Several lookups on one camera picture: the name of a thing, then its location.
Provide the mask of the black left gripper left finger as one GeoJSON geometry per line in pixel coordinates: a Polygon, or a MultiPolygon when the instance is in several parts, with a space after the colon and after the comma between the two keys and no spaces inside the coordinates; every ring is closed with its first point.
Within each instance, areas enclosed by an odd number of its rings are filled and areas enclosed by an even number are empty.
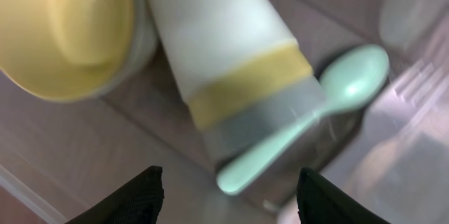
{"type": "Polygon", "coordinates": [[[67,224],[156,224],[163,206],[163,168],[150,166],[67,224]]]}

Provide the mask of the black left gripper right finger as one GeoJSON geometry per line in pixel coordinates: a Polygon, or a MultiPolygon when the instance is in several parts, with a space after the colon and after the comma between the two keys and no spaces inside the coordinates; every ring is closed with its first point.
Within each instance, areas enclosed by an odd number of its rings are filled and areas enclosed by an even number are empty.
{"type": "Polygon", "coordinates": [[[389,224],[311,168],[300,171],[296,199],[301,224],[389,224]]]}

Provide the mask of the clear plastic container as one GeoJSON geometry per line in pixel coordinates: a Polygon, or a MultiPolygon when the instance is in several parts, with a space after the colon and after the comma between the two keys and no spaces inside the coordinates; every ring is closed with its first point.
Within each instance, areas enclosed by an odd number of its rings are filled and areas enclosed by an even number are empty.
{"type": "Polygon", "coordinates": [[[49,223],[64,223],[151,165],[163,167],[160,223],[293,222],[300,168],[392,223],[447,223],[448,89],[411,117],[386,111],[393,85],[420,60],[448,60],[448,0],[271,0],[320,70],[357,45],[388,51],[390,84],[363,116],[322,121],[238,197],[213,182],[165,55],[101,99],[48,103],[1,78],[1,182],[49,223]]]}

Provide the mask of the grey cup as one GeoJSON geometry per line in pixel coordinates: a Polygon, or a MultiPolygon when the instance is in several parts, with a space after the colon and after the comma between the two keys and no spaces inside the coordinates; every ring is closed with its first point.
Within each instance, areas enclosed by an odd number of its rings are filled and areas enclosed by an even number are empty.
{"type": "Polygon", "coordinates": [[[296,81],[207,128],[203,135],[210,159],[218,164],[233,157],[313,112],[325,100],[315,77],[296,81]]]}

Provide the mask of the mint green spoon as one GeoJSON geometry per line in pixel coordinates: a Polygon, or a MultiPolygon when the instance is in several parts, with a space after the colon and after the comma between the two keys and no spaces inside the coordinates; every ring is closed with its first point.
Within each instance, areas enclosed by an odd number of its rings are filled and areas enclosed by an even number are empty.
{"type": "Polygon", "coordinates": [[[366,44],[346,52],[319,79],[325,103],[225,166],[217,175],[218,187],[227,195],[239,195],[321,119],[365,107],[383,87],[388,73],[389,56],[381,46],[366,44]]]}

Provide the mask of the yellow cup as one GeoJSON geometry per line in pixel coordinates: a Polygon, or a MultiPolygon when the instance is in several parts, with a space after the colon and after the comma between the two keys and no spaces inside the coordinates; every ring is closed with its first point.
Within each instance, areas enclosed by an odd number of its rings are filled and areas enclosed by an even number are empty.
{"type": "Polygon", "coordinates": [[[298,44],[289,42],[206,84],[187,101],[195,126],[204,130],[283,88],[310,77],[313,69],[298,44]]]}

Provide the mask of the white plastic fork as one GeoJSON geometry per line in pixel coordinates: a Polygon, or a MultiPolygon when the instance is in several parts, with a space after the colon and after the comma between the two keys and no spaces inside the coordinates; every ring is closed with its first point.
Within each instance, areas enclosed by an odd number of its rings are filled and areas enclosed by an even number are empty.
{"type": "Polygon", "coordinates": [[[435,103],[447,89],[448,60],[420,60],[393,85],[386,111],[411,117],[435,103]]]}

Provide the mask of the yellow bowl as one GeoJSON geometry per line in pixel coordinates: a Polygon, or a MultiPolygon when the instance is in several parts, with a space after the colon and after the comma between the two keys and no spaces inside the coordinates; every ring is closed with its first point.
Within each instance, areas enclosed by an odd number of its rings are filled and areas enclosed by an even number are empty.
{"type": "Polygon", "coordinates": [[[87,98],[124,64],[134,0],[1,0],[1,71],[52,101],[87,98]]]}

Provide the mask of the white cup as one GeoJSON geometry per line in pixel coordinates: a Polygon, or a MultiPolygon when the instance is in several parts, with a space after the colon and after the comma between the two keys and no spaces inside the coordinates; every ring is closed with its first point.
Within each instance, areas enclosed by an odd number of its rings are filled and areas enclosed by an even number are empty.
{"type": "Polygon", "coordinates": [[[295,38],[269,0],[148,0],[182,99],[295,38]]]}

